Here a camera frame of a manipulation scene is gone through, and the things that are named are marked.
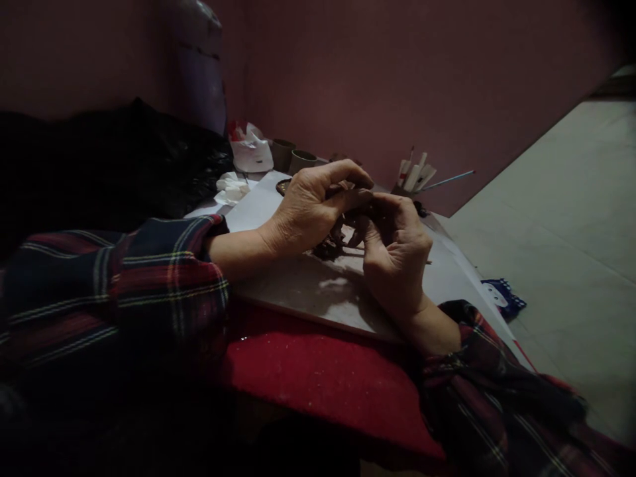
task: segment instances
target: black plastic bag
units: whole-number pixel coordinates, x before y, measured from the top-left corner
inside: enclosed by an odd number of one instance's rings
[[[233,169],[226,138],[139,98],[59,123],[0,113],[0,141],[2,258],[32,233],[181,218]]]

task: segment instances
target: pink wall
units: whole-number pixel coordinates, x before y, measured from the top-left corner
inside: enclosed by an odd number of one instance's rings
[[[243,117],[243,1],[209,4],[231,52],[221,54],[228,112]],[[141,96],[195,121],[161,1],[2,0],[1,11],[0,109],[61,119]]]
[[[250,0],[247,117],[387,187],[412,144],[435,179],[477,169],[424,195],[450,215],[617,68],[593,5]]]

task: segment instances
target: tissue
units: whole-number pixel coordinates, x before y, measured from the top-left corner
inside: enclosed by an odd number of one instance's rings
[[[236,205],[250,191],[250,186],[239,180],[236,172],[226,172],[217,180],[219,193],[214,197],[218,203]]]

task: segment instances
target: right hand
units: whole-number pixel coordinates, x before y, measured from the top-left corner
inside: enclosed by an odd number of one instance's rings
[[[361,216],[356,226],[364,240],[364,278],[394,320],[408,320],[429,304],[422,277],[433,241],[412,200],[374,193],[371,204],[378,215],[376,222]]]

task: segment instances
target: plaid shirt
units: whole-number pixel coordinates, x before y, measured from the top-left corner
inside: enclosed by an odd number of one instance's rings
[[[0,276],[0,423],[95,412],[144,360],[221,320],[228,284],[202,244],[227,231],[213,215],[29,237]],[[567,385],[524,369],[468,303],[442,308],[462,350],[424,360],[422,411],[463,473],[621,474],[629,451],[584,424]]]

